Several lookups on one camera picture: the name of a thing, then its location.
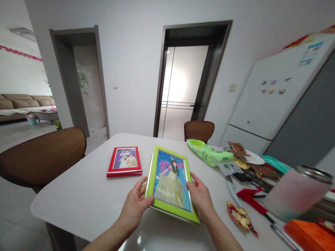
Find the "trash bin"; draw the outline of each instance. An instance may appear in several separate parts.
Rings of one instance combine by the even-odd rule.
[[[33,119],[27,119],[29,124],[37,124],[36,118]]]

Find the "doorway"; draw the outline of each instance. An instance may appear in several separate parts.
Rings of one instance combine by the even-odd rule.
[[[207,53],[208,45],[167,48],[158,138],[184,138],[184,123],[196,112],[195,100]]]
[[[50,29],[73,126],[86,137],[106,127],[109,135],[98,26],[73,30]]]
[[[184,141],[184,123],[204,120],[231,26],[164,26],[154,137]]]

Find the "snack bag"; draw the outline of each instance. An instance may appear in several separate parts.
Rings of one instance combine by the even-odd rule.
[[[234,161],[234,155],[232,153],[215,151],[201,140],[188,139],[186,142],[188,146],[210,167],[216,167],[218,162]]]

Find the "hand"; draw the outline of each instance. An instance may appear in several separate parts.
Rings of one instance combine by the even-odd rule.
[[[199,217],[205,220],[205,218],[216,214],[212,199],[210,198],[208,188],[203,182],[194,173],[191,173],[191,176],[195,182],[187,182],[187,187],[191,193],[192,202],[197,209]]]
[[[146,186],[142,185],[148,177],[140,179],[134,188],[128,193],[121,214],[116,221],[119,229],[125,230],[126,235],[130,236],[139,226],[144,211],[154,202],[155,198],[150,196],[144,198]]]

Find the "brown chair back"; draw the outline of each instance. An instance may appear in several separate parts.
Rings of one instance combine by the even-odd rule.
[[[85,150],[81,128],[51,132],[0,153],[0,176],[36,192],[77,163]]]
[[[198,139],[207,141],[213,135],[214,123],[210,121],[188,121],[184,124],[185,141],[187,139]]]

